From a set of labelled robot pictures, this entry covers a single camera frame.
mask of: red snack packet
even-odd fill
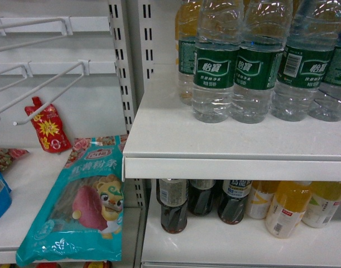
[[[39,97],[32,97],[32,102],[35,106],[25,107],[25,112],[28,116],[42,106]],[[72,147],[63,131],[63,122],[52,104],[34,116],[31,123],[36,130],[44,151],[56,153],[63,152]]]

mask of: bottle label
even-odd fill
[[[310,51],[286,46],[277,79],[297,88],[317,88],[333,51]]]
[[[325,74],[324,82],[341,87],[341,47],[334,49],[334,55]]]
[[[265,90],[275,86],[283,51],[259,52],[240,48],[235,83],[249,89]]]
[[[222,189],[230,197],[244,198],[249,194],[251,184],[251,180],[224,180]]]
[[[188,199],[188,180],[161,179],[159,187],[160,201],[168,207],[177,207]]]
[[[190,180],[190,183],[199,190],[208,190],[215,185],[215,180]]]
[[[326,226],[337,211],[341,200],[329,201],[313,194],[303,217],[303,222],[314,228]]]
[[[233,86],[238,50],[195,49],[194,83],[204,88]]]
[[[179,72],[192,75],[195,61],[195,38],[179,40]]]
[[[246,213],[254,219],[264,219],[270,208],[273,196],[275,194],[263,193],[255,188],[251,188],[246,203]]]
[[[288,238],[302,220],[304,213],[305,211],[287,210],[274,198],[266,217],[266,227],[274,236]]]

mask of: dark tea bottle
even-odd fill
[[[251,180],[224,180],[217,210],[224,223],[237,224],[243,219],[251,183]]]
[[[215,180],[189,180],[189,212],[196,216],[204,216],[211,212],[214,186]]]
[[[188,222],[188,180],[160,179],[160,222],[168,233],[180,233]]]

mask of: bottle cap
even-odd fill
[[[308,186],[309,184],[311,184],[311,180],[299,180],[299,181],[296,181],[296,183],[300,185]]]

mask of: juice bottle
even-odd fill
[[[188,210],[196,216],[209,214],[213,207],[215,180],[190,180]]]
[[[264,219],[279,183],[275,180],[254,180],[246,203],[246,214],[254,219]]]
[[[267,230],[289,238],[302,220],[311,198],[311,181],[281,181],[266,217]]]
[[[250,180],[224,180],[217,210],[221,221],[227,224],[237,224],[243,219],[251,182]]]
[[[175,41],[178,40],[177,92],[180,100],[191,105],[195,62],[195,36],[201,7],[200,0],[182,0],[175,17]]]
[[[313,228],[326,226],[341,203],[341,181],[314,181],[303,222]]]
[[[168,233],[180,233],[188,222],[188,180],[160,179],[160,222]]]

